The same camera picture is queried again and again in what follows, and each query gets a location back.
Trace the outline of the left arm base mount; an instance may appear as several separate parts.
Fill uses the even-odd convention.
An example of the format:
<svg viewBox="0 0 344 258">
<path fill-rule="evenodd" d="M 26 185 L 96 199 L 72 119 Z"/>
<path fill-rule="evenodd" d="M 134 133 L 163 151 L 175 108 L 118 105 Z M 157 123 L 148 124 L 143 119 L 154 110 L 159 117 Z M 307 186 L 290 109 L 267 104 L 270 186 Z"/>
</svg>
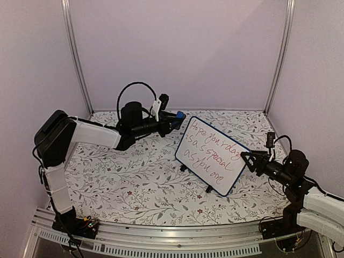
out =
<svg viewBox="0 0 344 258">
<path fill-rule="evenodd" d="M 64 214 L 56 213 L 52 229 L 69 233 L 78 237 L 95 239 L 99 227 L 99 220 L 87 216 L 78 218 L 75 209 Z"/>
</svg>

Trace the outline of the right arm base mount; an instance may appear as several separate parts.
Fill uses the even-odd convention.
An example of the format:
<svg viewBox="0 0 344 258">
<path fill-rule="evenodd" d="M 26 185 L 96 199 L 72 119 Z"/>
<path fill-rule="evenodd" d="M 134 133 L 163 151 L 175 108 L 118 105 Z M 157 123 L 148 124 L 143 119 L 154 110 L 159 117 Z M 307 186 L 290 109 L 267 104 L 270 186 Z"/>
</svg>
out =
<svg viewBox="0 0 344 258">
<path fill-rule="evenodd" d="M 279 219 L 270 216 L 263 217 L 259 222 L 259 231 L 264 240 L 282 237 L 305 230 L 296 224 L 297 212 L 284 211 Z"/>
</svg>

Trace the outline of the small blue-framed whiteboard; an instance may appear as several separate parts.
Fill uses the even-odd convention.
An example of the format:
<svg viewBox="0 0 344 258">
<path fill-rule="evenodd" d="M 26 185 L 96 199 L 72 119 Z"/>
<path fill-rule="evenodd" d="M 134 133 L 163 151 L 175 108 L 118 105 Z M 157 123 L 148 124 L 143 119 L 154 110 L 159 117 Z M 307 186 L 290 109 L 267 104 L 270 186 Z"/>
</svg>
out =
<svg viewBox="0 0 344 258">
<path fill-rule="evenodd" d="M 225 197 L 246 164 L 242 152 L 251 150 L 196 116 L 192 116 L 175 158 L 215 192 Z"/>
</svg>

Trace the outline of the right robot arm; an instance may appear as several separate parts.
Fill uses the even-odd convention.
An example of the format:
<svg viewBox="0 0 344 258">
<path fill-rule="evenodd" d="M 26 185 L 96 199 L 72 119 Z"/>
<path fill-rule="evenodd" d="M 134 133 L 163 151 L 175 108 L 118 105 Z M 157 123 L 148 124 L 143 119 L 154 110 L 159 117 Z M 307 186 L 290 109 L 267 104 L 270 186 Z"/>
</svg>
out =
<svg viewBox="0 0 344 258">
<path fill-rule="evenodd" d="M 303 152 L 291 150 L 284 164 L 272 160 L 264 151 L 240 155 L 251 172 L 257 176 L 266 175 L 284 186 L 290 203 L 283 209 L 280 219 L 260 223 L 264 239 L 308 228 L 343 246 L 343 198 L 326 193 L 315 180 L 305 176 L 309 161 Z"/>
</svg>

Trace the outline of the blue whiteboard eraser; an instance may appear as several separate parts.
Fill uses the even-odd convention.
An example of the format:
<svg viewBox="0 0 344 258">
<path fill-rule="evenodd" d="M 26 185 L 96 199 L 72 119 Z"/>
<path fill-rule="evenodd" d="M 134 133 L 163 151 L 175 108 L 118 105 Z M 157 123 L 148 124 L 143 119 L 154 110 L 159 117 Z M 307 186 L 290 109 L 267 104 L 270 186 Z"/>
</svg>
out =
<svg viewBox="0 0 344 258">
<path fill-rule="evenodd" d="M 178 123 L 180 123 L 180 124 L 183 123 L 185 118 L 186 118 L 186 114 L 185 113 L 183 113 L 182 111 L 178 111 L 177 112 L 177 114 L 176 114 L 176 121 Z"/>
</svg>

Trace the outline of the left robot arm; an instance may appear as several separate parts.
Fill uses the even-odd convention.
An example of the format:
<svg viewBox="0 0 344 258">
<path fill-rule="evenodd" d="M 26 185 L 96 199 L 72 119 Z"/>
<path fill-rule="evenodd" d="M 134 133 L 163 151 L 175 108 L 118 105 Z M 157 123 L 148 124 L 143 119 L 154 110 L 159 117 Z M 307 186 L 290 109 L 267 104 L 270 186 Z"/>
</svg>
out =
<svg viewBox="0 0 344 258">
<path fill-rule="evenodd" d="M 151 110 L 139 102 L 129 102 L 118 112 L 116 126 L 72 117 L 56 110 L 34 136 L 33 156 L 40 163 L 40 176 L 51 199 L 59 224 L 68 233 L 76 233 L 80 222 L 69 212 L 73 204 L 68 192 L 66 168 L 72 149 L 79 143 L 98 145 L 126 151 L 138 140 L 157 133 L 165 137 L 179 130 L 186 115 L 165 111 L 165 105 L 157 100 Z"/>
</svg>

